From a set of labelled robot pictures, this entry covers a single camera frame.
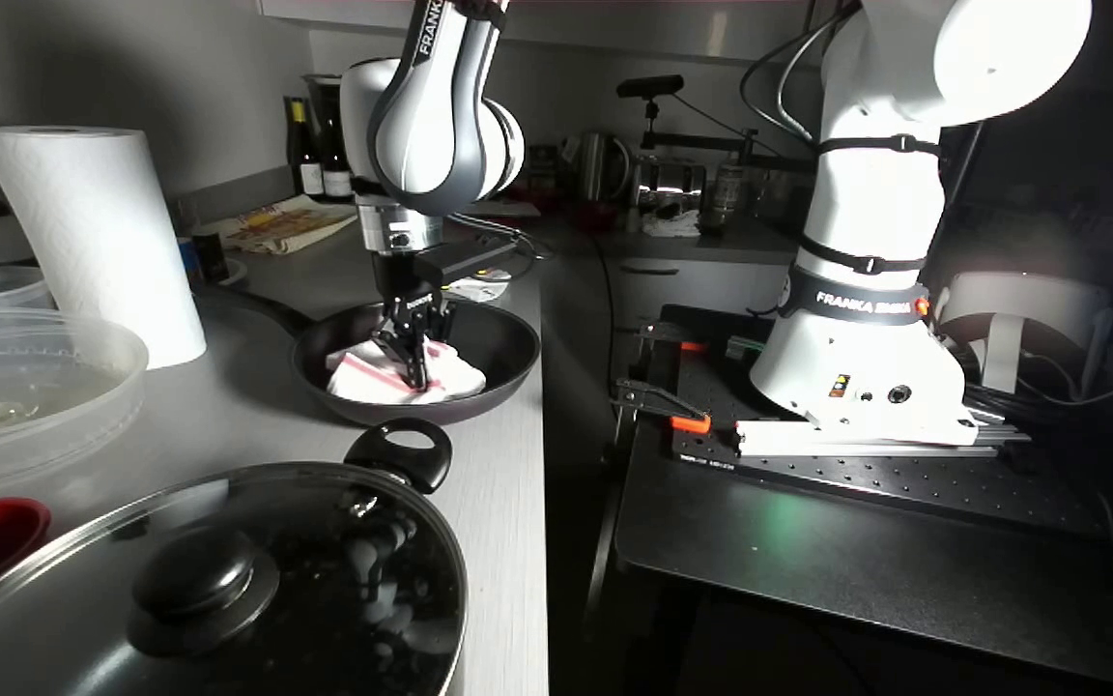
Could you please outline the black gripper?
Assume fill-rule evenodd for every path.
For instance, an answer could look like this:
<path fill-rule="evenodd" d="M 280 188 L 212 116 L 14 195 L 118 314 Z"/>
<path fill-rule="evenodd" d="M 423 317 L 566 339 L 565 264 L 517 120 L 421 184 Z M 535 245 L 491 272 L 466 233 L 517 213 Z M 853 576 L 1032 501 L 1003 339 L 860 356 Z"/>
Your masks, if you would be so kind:
<path fill-rule="evenodd" d="M 377 256 L 376 260 L 376 285 L 383 293 L 383 317 L 396 333 L 414 333 L 414 348 L 396 333 L 383 333 L 377 345 L 391 356 L 401 382 L 414 382 L 414 389 L 432 387 L 432 336 L 443 336 L 452 326 L 452 305 L 437 282 L 437 275 L 423 266 L 415 253 Z"/>

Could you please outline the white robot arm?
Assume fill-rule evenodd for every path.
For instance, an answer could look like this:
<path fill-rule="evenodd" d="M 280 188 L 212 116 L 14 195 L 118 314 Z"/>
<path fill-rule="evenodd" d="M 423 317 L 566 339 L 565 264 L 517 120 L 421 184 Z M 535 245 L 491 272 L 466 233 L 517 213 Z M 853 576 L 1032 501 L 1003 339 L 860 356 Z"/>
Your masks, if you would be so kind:
<path fill-rule="evenodd" d="M 481 95 L 508 0 L 415 0 L 395 57 L 338 76 L 338 129 L 377 256 L 506 188 L 517 120 Z M 821 53 L 816 188 L 786 293 L 749 366 L 781 414 L 744 455 L 968 447 L 959 361 L 923 326 L 944 217 L 938 134 L 1039 99 L 1081 53 L 1092 0 L 860 0 Z"/>

